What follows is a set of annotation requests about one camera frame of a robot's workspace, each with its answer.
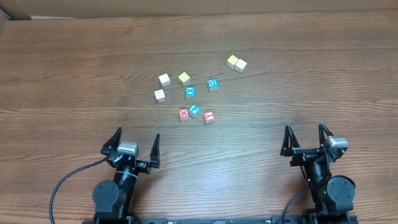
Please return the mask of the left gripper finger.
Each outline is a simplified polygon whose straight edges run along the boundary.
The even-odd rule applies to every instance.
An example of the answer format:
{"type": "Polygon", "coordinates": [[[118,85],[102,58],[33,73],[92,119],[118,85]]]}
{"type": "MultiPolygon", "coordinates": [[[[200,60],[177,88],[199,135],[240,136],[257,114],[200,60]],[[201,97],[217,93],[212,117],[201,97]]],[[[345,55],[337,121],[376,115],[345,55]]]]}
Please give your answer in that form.
{"type": "Polygon", "coordinates": [[[120,144],[122,134],[122,127],[119,127],[116,132],[106,141],[102,146],[102,150],[115,150],[120,144]]]}
{"type": "Polygon", "coordinates": [[[160,134],[157,134],[150,153],[151,165],[160,165],[159,143],[160,143],[160,134]]]}

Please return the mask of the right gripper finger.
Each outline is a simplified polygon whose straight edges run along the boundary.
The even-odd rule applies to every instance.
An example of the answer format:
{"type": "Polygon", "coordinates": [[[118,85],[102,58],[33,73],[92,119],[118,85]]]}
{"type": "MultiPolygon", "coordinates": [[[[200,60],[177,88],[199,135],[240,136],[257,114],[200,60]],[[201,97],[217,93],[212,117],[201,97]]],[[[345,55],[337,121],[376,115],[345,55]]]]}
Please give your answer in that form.
{"type": "Polygon", "coordinates": [[[319,123],[318,135],[319,135],[320,146],[323,146],[326,141],[325,135],[328,137],[328,136],[332,136],[333,133],[324,125],[324,123],[319,123]]]}
{"type": "Polygon", "coordinates": [[[281,154],[295,154],[300,150],[300,144],[289,124],[285,126],[284,141],[280,150],[281,154]]]}

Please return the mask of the red M block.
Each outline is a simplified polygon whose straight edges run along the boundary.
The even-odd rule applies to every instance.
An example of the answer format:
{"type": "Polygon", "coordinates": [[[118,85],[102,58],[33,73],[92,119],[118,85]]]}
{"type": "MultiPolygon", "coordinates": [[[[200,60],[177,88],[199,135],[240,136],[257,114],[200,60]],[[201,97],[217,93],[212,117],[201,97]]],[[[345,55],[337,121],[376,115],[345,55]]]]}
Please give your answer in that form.
{"type": "Polygon", "coordinates": [[[190,114],[188,108],[180,109],[178,112],[180,121],[189,120],[190,114]]]}

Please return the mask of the blue P block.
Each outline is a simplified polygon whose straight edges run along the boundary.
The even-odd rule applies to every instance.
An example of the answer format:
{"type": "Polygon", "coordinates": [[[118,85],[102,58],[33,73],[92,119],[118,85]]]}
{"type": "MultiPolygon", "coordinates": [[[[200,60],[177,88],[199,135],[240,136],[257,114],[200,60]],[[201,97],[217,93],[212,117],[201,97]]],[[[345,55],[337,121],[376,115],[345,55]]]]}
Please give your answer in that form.
{"type": "Polygon", "coordinates": [[[193,104],[191,105],[191,107],[189,107],[188,112],[190,113],[190,115],[194,118],[197,117],[197,115],[200,112],[200,107],[198,107],[197,105],[193,104]]]}

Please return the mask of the red K block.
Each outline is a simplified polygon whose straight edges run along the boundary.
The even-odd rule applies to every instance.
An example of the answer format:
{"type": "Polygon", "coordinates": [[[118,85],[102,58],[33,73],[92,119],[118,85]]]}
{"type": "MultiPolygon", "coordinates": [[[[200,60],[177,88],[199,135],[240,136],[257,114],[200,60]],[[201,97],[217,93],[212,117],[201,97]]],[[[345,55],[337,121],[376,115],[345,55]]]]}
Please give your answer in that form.
{"type": "Polygon", "coordinates": [[[215,122],[215,115],[213,111],[204,112],[204,118],[206,124],[211,124],[215,122]]]}

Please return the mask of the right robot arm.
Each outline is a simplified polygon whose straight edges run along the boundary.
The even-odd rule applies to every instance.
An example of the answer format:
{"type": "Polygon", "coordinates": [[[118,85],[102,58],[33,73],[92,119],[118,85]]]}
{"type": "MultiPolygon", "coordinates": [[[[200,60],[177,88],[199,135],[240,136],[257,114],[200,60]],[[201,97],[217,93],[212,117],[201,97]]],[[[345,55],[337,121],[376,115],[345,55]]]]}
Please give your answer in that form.
{"type": "Polygon", "coordinates": [[[290,166],[299,167],[308,183],[305,189],[289,200],[280,217],[280,223],[357,223],[349,212],[354,209],[355,182],[347,176],[335,175],[330,164],[340,159],[348,149],[346,138],[335,136],[323,123],[318,125],[318,148],[302,149],[290,125],[285,126],[281,156],[291,157],[290,166]],[[286,217],[288,208],[299,197],[310,193],[313,208],[301,216],[286,217]]]}

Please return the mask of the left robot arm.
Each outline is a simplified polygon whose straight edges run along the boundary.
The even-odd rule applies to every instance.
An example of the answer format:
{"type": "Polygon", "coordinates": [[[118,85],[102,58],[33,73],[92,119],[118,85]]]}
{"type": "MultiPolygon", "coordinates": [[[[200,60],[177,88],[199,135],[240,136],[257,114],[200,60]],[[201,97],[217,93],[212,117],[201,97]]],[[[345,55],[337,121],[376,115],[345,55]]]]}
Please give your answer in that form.
{"type": "Polygon", "coordinates": [[[130,212],[136,182],[140,173],[150,174],[152,168],[160,167],[159,134],[155,137],[149,161],[139,160],[138,143],[122,141],[121,134],[122,129],[118,128],[101,148],[106,162],[116,171],[112,180],[98,183],[93,190],[93,223],[140,223],[140,218],[130,212]]]}

